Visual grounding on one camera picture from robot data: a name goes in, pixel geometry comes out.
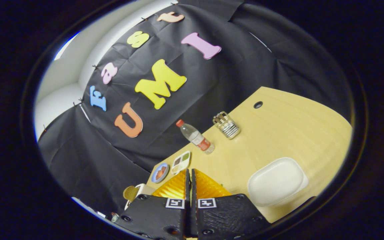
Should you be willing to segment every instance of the pink letter i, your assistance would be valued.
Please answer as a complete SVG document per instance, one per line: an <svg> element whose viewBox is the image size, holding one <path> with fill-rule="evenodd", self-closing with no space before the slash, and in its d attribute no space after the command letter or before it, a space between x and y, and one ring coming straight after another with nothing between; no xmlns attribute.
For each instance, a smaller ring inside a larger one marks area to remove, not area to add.
<svg viewBox="0 0 384 240"><path fill-rule="evenodd" d="M213 46L204 39L198 37L198 33L193 32L189 35L187 35L183 40L181 41L182 44L189 44L201 53L204 54L204 59L210 59L214 57L217 53L221 51L220 46Z"/></svg>

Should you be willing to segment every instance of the light wood tabletop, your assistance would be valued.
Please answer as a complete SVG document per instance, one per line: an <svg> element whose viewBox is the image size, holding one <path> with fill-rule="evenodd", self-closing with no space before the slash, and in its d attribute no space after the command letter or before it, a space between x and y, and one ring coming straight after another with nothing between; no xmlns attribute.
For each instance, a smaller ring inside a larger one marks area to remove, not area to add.
<svg viewBox="0 0 384 240"><path fill-rule="evenodd" d="M254 108L259 101L263 105ZM271 223L320 194L340 169L349 149L352 134L349 122L334 110L295 94L261 87L228 114L241 128L234 139L227 139L212 126L203 133L215 145L212 153L206 155L189 143L162 162L171 167L175 157L189 150L189 169L200 170L223 184L231 194L250 197L247 183L253 173L276 159L294 159L309 184L276 205L257 207ZM149 177L147 185L157 189L173 176L168 173L157 184Z"/></svg>

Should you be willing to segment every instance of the red bottle label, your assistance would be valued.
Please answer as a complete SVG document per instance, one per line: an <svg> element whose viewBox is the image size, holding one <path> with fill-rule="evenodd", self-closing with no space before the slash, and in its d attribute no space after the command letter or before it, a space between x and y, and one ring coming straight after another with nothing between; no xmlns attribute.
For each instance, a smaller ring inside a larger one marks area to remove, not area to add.
<svg viewBox="0 0 384 240"><path fill-rule="evenodd" d="M197 145L201 150L205 151L210 147L210 142L207 139L203 139L200 144Z"/></svg>
<svg viewBox="0 0 384 240"><path fill-rule="evenodd" d="M204 138L201 133L198 134L192 141L197 147L201 148L201 150L205 151L210 147L210 142Z"/></svg>

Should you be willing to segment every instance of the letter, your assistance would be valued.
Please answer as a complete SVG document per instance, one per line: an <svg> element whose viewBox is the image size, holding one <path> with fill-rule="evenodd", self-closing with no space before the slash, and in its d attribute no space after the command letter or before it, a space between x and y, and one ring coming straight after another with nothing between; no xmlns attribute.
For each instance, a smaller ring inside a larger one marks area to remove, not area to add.
<svg viewBox="0 0 384 240"><path fill-rule="evenodd" d="M128 39L127 43L132 44L132 47L140 47L149 39L149 34L143 33L142 31L137 31L133 33Z"/></svg>
<svg viewBox="0 0 384 240"><path fill-rule="evenodd" d="M132 129L128 124L122 119L122 115L118 115L115 119L115 126L119 127L121 131L125 133L130 138L135 138L143 129L143 121L137 115L137 113L131 108L131 103L127 102L122 108L122 112L128 114L133 121L136 123L136 126Z"/></svg>
<svg viewBox="0 0 384 240"><path fill-rule="evenodd" d="M106 66L103 68L102 73L100 76L103 77L103 83L108 84L111 80L112 77L116 75L118 72L118 67L115 67L113 63L108 63Z"/></svg>
<svg viewBox="0 0 384 240"><path fill-rule="evenodd" d="M169 23L175 23L175 22L178 22L178 21L182 20L183 18L185 18L184 15L180 14L178 16L173 16L173 14L174 14L174 12L163 13L159 16L157 21L164 20L164 21L169 22Z"/></svg>
<svg viewBox="0 0 384 240"><path fill-rule="evenodd" d="M96 105L98 107L101 107L103 111L106 111L106 98L100 98L102 94L98 91L94 91L95 89L96 87L94 86L90 87L90 104L91 106Z"/></svg>
<svg viewBox="0 0 384 240"><path fill-rule="evenodd" d="M198 33L196 32L193 32L183 38L181 44L189 44L192 47L195 47L196 49L198 49L198 51L204 54L204 59L210 59L221 51L220 46L211 45L204 39L198 37Z"/></svg>
<svg viewBox="0 0 384 240"><path fill-rule="evenodd" d="M155 109L160 109L164 105L165 99L158 97L157 94L165 97L171 96L166 83L170 86L170 90L175 92L186 82L187 78L171 70L165 64L164 59L155 62L152 66L152 73L154 73L155 81L142 79L136 84L134 90L148 97L154 103Z"/></svg>

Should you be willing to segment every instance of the water bottle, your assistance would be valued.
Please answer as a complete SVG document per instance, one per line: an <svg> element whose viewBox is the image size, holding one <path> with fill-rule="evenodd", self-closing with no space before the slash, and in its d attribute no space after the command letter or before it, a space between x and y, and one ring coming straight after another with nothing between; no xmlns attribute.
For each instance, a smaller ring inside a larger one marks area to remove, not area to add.
<svg viewBox="0 0 384 240"><path fill-rule="evenodd" d="M191 143L199 147L204 153L210 154L214 150L214 145L205 139L204 136L193 126L186 124L183 120L177 121L176 125L180 128L183 136Z"/></svg>

